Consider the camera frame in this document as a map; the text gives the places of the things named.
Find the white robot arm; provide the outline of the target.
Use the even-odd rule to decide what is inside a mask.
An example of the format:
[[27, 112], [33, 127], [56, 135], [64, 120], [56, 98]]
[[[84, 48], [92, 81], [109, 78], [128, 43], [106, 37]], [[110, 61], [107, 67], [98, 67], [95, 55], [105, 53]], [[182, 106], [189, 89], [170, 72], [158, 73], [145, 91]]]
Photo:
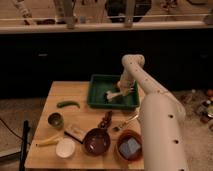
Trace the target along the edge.
[[174, 95], [144, 69], [140, 54], [124, 55], [120, 90], [127, 94], [137, 83], [145, 96], [140, 106], [140, 122], [145, 171], [189, 171], [180, 124], [186, 110]]

